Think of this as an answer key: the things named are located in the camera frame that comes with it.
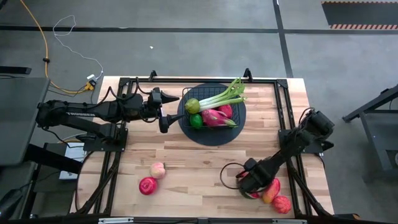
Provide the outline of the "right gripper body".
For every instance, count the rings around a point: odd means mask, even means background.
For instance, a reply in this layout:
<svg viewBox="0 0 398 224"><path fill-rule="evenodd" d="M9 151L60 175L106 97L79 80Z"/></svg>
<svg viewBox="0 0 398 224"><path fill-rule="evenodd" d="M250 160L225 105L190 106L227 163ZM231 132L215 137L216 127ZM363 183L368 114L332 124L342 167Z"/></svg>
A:
<svg viewBox="0 0 398 224"><path fill-rule="evenodd" d="M274 179L276 173L279 171L279 165L272 159L264 159L256 161L249 158L245 162L245 170L249 172L249 187L246 189L258 189L260 187L267 187Z"/></svg>

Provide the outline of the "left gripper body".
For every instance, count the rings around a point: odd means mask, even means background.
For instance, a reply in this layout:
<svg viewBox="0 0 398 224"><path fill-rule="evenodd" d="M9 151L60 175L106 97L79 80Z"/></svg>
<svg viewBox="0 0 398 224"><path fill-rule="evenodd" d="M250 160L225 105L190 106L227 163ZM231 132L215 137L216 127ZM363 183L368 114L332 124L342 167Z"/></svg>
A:
<svg viewBox="0 0 398 224"><path fill-rule="evenodd" d="M151 107L144 104L139 111L139 116L143 121L156 121L163 116L162 105Z"/></svg>

